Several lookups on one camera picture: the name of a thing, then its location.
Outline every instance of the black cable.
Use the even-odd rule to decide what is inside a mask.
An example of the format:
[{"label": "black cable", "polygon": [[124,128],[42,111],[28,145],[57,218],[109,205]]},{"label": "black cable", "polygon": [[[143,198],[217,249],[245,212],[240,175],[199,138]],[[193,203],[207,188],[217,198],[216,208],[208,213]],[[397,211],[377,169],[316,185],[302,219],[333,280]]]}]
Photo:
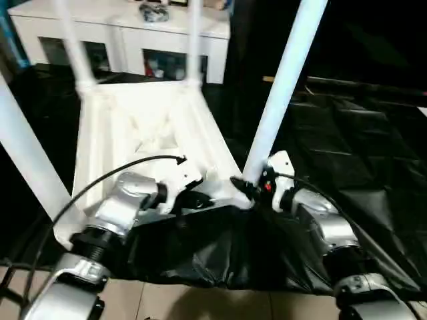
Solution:
[{"label": "black cable", "polygon": [[56,224],[58,223],[58,221],[62,218],[62,216],[68,211],[69,208],[71,208],[71,206],[78,200],[81,198],[81,196],[83,196],[85,193],[87,193],[92,187],[94,187],[95,185],[97,185],[99,182],[107,179],[108,177],[111,177],[112,175],[115,175],[117,172],[122,171],[124,169],[127,169],[129,167],[132,167],[134,165],[137,165],[139,163],[143,163],[146,161],[152,161],[152,160],[158,160],[158,159],[174,159],[178,161],[178,164],[182,163],[185,161],[185,158],[182,157],[177,157],[175,155],[155,155],[153,157],[146,157],[143,159],[138,159],[135,161],[132,161],[126,165],[122,165],[121,167],[118,167],[117,169],[114,169],[112,171],[110,171],[109,173],[106,173],[102,176],[100,176],[98,179],[94,180],[92,183],[90,183],[89,185],[87,185],[83,190],[81,190],[78,194],[76,194],[65,206],[64,208],[62,208],[62,210],[60,210],[60,212],[58,212],[58,215],[54,218],[54,220],[52,220],[52,224],[47,228],[46,233],[44,235],[44,237],[42,238],[39,248],[37,250],[37,254],[34,258],[34,262],[31,265],[31,269],[28,273],[27,276],[27,281],[25,283],[25,289],[24,289],[24,294],[23,294],[23,304],[21,305],[21,313],[23,312],[24,308],[26,307],[25,301],[28,301],[28,297],[29,297],[29,292],[31,290],[31,286],[33,284],[33,278],[34,278],[34,273],[35,273],[35,269],[37,268],[37,264],[40,260],[40,256],[43,252],[43,248],[51,234],[51,231],[53,230],[54,226],[56,226]]},{"label": "black cable", "polygon": [[292,180],[294,180],[294,181],[296,181],[298,183],[301,183],[304,187],[307,187],[308,189],[311,189],[311,190],[319,193],[325,199],[327,199],[338,210],[338,212],[340,214],[342,214],[343,216],[346,216],[344,214],[344,210],[337,204],[337,202],[334,200],[334,198],[332,198],[330,195],[328,195],[327,193],[325,193],[323,190],[321,190],[319,187],[317,187],[313,183],[310,183],[310,182],[308,182],[305,179],[294,177],[293,175],[286,175],[285,173],[276,173],[276,175],[278,177],[285,177],[285,178],[288,178],[288,179],[292,179]]},{"label": "black cable", "polygon": [[13,276],[15,275],[17,264],[14,261],[23,258],[27,252],[29,242],[33,238],[34,232],[38,229],[40,224],[43,222],[43,215],[38,216],[36,221],[30,226],[30,228],[25,232],[24,237],[21,241],[18,241],[15,246],[13,246],[10,255],[10,258],[6,260],[7,271],[3,276],[3,280],[0,283],[0,305],[3,301],[3,294],[5,290],[9,287],[10,282],[12,281]]}]

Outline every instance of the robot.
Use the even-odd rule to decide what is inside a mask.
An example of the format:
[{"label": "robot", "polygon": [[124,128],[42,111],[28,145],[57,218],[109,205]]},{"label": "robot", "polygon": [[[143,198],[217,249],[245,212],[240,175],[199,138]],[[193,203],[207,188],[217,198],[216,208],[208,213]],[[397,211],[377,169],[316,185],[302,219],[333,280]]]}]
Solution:
[{"label": "robot", "polygon": [[[302,224],[313,249],[323,259],[340,320],[417,319],[360,246],[338,205],[316,190],[294,186],[292,176],[287,174],[293,172],[288,159],[285,151],[270,157],[257,185],[237,177],[232,177],[231,182],[253,203],[267,203],[277,213],[290,214]],[[83,231],[71,237],[72,250],[60,258],[34,301],[22,313],[22,319],[99,319],[104,302],[98,295],[136,217],[170,202],[168,189],[167,184],[131,171],[120,174]],[[189,189],[181,190],[174,197]],[[182,202],[174,201],[175,206],[179,203]]]}]

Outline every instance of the white frame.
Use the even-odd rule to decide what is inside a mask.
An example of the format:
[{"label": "white frame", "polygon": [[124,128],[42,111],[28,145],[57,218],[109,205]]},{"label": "white frame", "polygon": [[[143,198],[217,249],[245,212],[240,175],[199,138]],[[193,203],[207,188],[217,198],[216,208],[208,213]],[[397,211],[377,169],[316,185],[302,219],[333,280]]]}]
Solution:
[{"label": "white frame", "polygon": [[[65,48],[75,73],[76,89],[82,100],[77,153],[79,153],[79,150],[80,153],[83,153],[82,157],[80,157],[82,164],[85,164],[85,161],[88,162],[88,164],[85,164],[84,170],[81,172],[76,170],[76,174],[79,174],[81,179],[93,178],[82,175],[82,173],[89,170],[88,175],[93,171],[94,175],[99,176],[91,168],[97,168],[98,164],[100,164],[97,162],[98,158],[105,154],[105,145],[101,143],[105,134],[103,130],[106,130],[106,133],[114,133],[114,135],[111,135],[111,142],[113,145],[116,144],[118,149],[127,139],[124,128],[120,125],[120,121],[117,121],[118,117],[111,117],[109,119],[111,121],[110,124],[107,124],[102,119],[102,115],[105,114],[102,109],[105,108],[105,101],[100,99],[105,96],[102,93],[103,88],[108,89],[108,86],[113,86],[113,89],[110,89],[111,92],[115,90],[122,91],[125,93],[121,95],[122,97],[131,99],[129,103],[131,101],[137,103],[141,101],[137,97],[140,94],[138,89],[144,84],[97,85],[79,40],[91,41],[93,39],[91,35],[101,33],[105,36],[104,39],[110,46],[112,43],[106,39],[106,30],[102,29],[102,27],[101,29],[96,29],[99,28],[96,25],[87,26],[85,23],[74,23],[67,8],[67,0],[53,0],[53,2],[61,18],[61,23],[46,20],[43,23],[43,28],[48,32],[41,36],[50,37],[52,35],[52,37],[59,36],[62,38],[64,35]],[[276,139],[276,134],[327,2],[328,0],[302,0],[300,3],[276,79],[254,138],[250,156],[246,162],[244,179],[247,181],[256,182],[261,173],[261,164],[270,156],[273,142]],[[233,200],[239,199],[239,197],[241,199],[242,194],[235,188],[231,187],[230,189],[228,187],[228,185],[231,185],[228,178],[231,175],[236,175],[238,168],[200,91],[199,48],[201,37],[199,36],[199,30],[201,0],[191,1],[189,16],[187,78],[185,81],[171,83],[149,83],[146,89],[148,91],[153,91],[155,88],[157,90],[160,89],[161,92],[165,92],[164,96],[166,97],[169,97],[168,93],[171,93],[170,97],[174,103],[176,103],[175,97],[179,97],[181,102],[185,104],[183,109],[171,108],[173,111],[172,122],[175,123],[177,139],[182,143],[188,160],[198,165],[201,169],[200,172],[206,172],[206,169],[210,168],[216,169],[216,178],[207,182],[211,183],[211,185],[218,185],[218,182],[220,182],[219,189],[215,190],[218,194],[217,198],[231,199],[230,203],[233,203]],[[22,28],[31,28],[28,25],[29,19],[15,17],[15,20],[18,22],[18,32],[21,29],[19,33],[28,34],[23,32]],[[60,25],[63,28],[63,34],[59,31]],[[23,39],[23,42],[26,46],[39,46],[38,49],[41,48],[41,45],[36,44],[34,40]],[[45,59],[44,53],[42,54],[40,51],[37,59]],[[2,102],[0,103],[0,141],[38,200],[40,200],[47,214],[51,219],[54,219],[59,212],[61,204],[69,199],[69,195],[34,136],[28,122],[26,122],[22,112],[19,110],[19,106],[4,79],[0,82],[0,88],[0,102]],[[121,109],[115,109],[114,111],[122,113]],[[122,154],[113,153],[112,156],[113,158],[120,158]],[[80,217],[81,212],[75,209],[74,215],[68,215],[67,219],[64,219],[65,221],[72,219],[70,223],[58,224],[55,228],[55,235],[60,238],[59,240],[63,245],[67,244],[68,237],[72,234],[70,226],[73,223],[77,223]]]}]

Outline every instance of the tile floor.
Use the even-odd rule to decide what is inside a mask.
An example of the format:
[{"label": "tile floor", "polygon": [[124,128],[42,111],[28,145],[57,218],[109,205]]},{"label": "tile floor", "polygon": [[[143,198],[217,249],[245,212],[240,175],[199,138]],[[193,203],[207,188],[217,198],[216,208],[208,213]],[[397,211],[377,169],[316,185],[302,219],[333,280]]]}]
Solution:
[{"label": "tile floor", "polygon": [[[0,269],[0,279],[5,269]],[[18,271],[11,288],[22,293],[26,271]],[[33,292],[47,273],[38,272]],[[338,320],[331,297],[294,293],[194,289],[184,285],[152,285],[139,281],[111,280],[101,295],[105,301],[102,320]],[[414,305],[423,319],[427,308]],[[18,307],[3,300],[0,319],[18,319]]]}]

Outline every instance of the white tube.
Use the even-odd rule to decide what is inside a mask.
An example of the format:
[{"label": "white tube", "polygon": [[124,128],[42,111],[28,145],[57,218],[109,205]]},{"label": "white tube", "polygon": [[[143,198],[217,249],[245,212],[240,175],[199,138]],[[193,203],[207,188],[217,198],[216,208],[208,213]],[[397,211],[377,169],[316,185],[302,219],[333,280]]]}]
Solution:
[{"label": "white tube", "polygon": [[243,179],[257,183],[313,42],[328,0],[301,0],[278,72],[243,171]]},{"label": "white tube", "polygon": [[200,25],[201,0],[189,2],[188,26],[188,53],[187,53],[187,81],[190,84],[200,85]]},{"label": "white tube", "polygon": [[73,68],[77,92],[82,93],[86,89],[92,88],[96,82],[83,44],[75,34],[73,20],[69,13],[66,1],[68,0],[52,0],[61,20],[64,32],[64,44],[71,67]]},{"label": "white tube", "polygon": [[[0,142],[44,210],[54,219],[70,196],[1,74]],[[69,236],[81,228],[84,219],[83,212],[70,208],[55,227],[57,240],[69,247]]]}]

